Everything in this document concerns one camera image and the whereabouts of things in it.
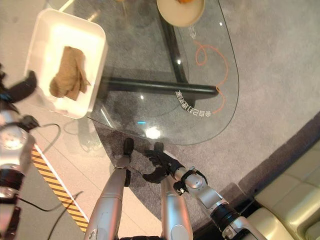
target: glass tabletop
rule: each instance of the glass tabletop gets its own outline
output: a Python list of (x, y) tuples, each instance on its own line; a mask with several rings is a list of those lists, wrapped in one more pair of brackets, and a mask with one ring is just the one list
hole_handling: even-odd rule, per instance
[(178, 145), (209, 140), (227, 127), (239, 78), (218, 0), (205, 1), (202, 16), (188, 27), (170, 25), (156, 0), (48, 3), (99, 24), (106, 33), (108, 52), (89, 118)]

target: yellow and black hazard stripe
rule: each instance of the yellow and black hazard stripe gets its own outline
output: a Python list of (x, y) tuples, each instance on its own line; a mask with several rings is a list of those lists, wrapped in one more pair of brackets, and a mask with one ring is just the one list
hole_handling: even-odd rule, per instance
[(83, 212), (80, 211), (77, 204), (73, 201), (72, 196), (67, 193), (62, 183), (58, 180), (57, 176), (55, 176), (46, 161), (35, 148), (32, 149), (32, 162), (75, 223), (85, 233), (88, 227), (87, 218), (84, 216)]

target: cream leather sofa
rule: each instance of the cream leather sofa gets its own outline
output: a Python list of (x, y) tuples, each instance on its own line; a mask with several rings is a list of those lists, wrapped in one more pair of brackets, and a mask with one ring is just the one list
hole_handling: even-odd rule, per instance
[(320, 141), (255, 199), (248, 219), (268, 240), (320, 240)]

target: white tray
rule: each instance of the white tray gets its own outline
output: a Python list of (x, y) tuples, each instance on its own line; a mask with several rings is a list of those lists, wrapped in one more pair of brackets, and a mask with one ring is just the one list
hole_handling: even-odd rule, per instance
[[(86, 93), (79, 93), (76, 101), (57, 98), (49, 92), (65, 46), (84, 53), (84, 70), (91, 84)], [(84, 117), (95, 103), (107, 50), (106, 34), (98, 24), (53, 9), (41, 11), (35, 22), (24, 69), (25, 76), (28, 70), (33, 70), (38, 79), (30, 103), (73, 119)]]

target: towel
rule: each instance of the towel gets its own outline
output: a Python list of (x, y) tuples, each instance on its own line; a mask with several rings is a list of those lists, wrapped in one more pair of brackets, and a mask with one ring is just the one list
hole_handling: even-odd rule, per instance
[(50, 83), (50, 93), (57, 97), (66, 96), (74, 101), (79, 92), (86, 93), (87, 85), (90, 85), (83, 69), (84, 53), (70, 46), (65, 46), (61, 58), (58, 73)]

